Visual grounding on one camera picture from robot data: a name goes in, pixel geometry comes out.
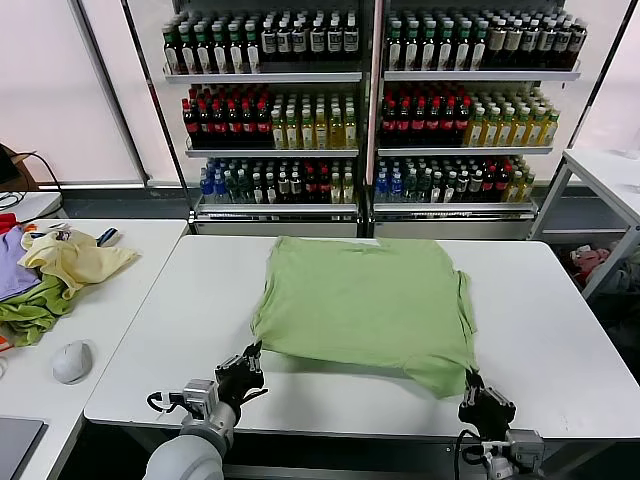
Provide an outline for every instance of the floor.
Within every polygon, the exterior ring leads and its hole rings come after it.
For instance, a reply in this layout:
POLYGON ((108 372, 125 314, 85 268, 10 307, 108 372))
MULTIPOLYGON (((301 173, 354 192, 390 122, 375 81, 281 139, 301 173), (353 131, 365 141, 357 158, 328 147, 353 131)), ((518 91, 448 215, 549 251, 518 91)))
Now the floor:
MULTIPOLYGON (((70 218, 187 218, 189 208, 182 192, 151 190, 149 192, 79 192, 65 193, 65 211, 70 218)), ((602 241, 616 237, 624 228, 608 208, 590 192, 579 190, 571 198, 562 200, 553 213, 550 238, 568 243, 584 241, 592 229, 606 229, 602 241), (577 236, 567 230, 579 230, 577 236)), ((240 435, 228 461, 240 464, 268 464, 316 466, 386 471, 427 472, 429 458, 420 445, 407 444, 392 448, 386 441, 349 441, 346 439, 300 439, 296 437, 240 435)), ((630 478, 636 471, 635 458, 640 455, 640 443, 615 445, 575 470, 568 480, 596 480, 602 478, 630 478)), ((144 475, 146 452, 119 427, 88 423, 80 435, 60 480, 140 479, 144 475)), ((425 475, 425 478, 452 478, 447 473, 425 475)))

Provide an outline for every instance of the colorful cloth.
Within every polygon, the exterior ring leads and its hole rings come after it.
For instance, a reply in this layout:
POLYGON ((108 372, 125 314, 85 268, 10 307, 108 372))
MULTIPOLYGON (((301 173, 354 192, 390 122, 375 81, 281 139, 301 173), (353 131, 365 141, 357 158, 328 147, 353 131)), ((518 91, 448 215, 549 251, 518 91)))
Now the colorful cloth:
POLYGON ((252 320, 263 347, 403 369, 437 397, 477 368, 470 278, 431 240, 361 243, 280 238, 252 320))

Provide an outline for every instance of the white desk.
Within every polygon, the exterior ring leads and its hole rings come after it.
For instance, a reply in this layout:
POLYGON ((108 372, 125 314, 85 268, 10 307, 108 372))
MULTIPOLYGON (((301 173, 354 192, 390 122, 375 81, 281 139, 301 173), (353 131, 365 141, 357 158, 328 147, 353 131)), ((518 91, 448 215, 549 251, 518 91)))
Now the white desk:
MULTIPOLYGON (((211 378, 217 364, 251 341, 249 321, 273 243, 181 239, 85 416, 179 427, 185 413, 159 415, 147 395, 211 378)), ((512 426, 548 439, 640 437, 640 388, 545 244, 439 243, 471 275, 478 363, 485 381, 515 402, 512 426)), ((455 437, 463 428, 460 397, 437 401, 400 372, 384 376, 272 352, 263 353, 262 367, 269 393, 243 406, 240 430, 407 438, 455 437)))
POLYGON ((589 299, 609 278, 618 262, 628 257, 640 243, 640 152, 565 150, 529 238, 540 238, 547 214, 553 211, 573 174, 629 225, 620 243, 582 291, 582 296, 589 299))
MULTIPOLYGON (((19 222, 24 222, 45 213, 53 212, 60 206, 61 197, 59 192, 27 192, 18 205, 7 210, 1 210, 0 213, 14 213, 19 222)), ((64 210, 58 210, 50 218, 67 218, 67 215, 64 210)))
MULTIPOLYGON (((0 378, 0 416, 35 418, 48 424, 20 480, 55 478, 60 472, 82 427, 82 409, 187 228, 183 220, 68 222, 96 237, 115 227, 122 233, 118 245, 133 248, 141 256, 107 281, 78 292, 72 312, 60 318, 38 345, 0 354, 9 364, 0 378), (52 376, 51 357, 74 340, 85 340, 91 345, 93 369, 77 385, 63 385, 52 376)), ((53 223, 57 221, 38 221, 39 225, 53 223)))

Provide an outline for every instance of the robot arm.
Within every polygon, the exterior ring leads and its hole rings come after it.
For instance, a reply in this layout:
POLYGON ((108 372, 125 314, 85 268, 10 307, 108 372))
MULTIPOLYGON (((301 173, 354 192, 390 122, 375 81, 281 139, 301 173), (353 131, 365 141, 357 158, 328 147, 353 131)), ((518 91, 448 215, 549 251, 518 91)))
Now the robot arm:
POLYGON ((261 342, 249 345, 216 367, 215 381, 191 380, 181 393, 151 394, 147 403, 154 410, 171 412, 182 406, 188 415, 180 435, 162 444, 149 458, 145 480, 222 480, 222 458, 233 445, 233 427, 240 420, 240 407, 267 393, 260 389, 261 342))

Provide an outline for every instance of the white mouse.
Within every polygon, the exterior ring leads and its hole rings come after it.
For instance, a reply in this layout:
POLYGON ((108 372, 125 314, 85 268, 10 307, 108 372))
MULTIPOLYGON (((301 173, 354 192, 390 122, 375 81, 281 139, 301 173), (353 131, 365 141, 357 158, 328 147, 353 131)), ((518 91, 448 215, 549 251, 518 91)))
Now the white mouse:
POLYGON ((91 349, 81 340, 65 345, 54 354, 51 366, 53 377, 60 383, 74 383, 91 370, 91 349))

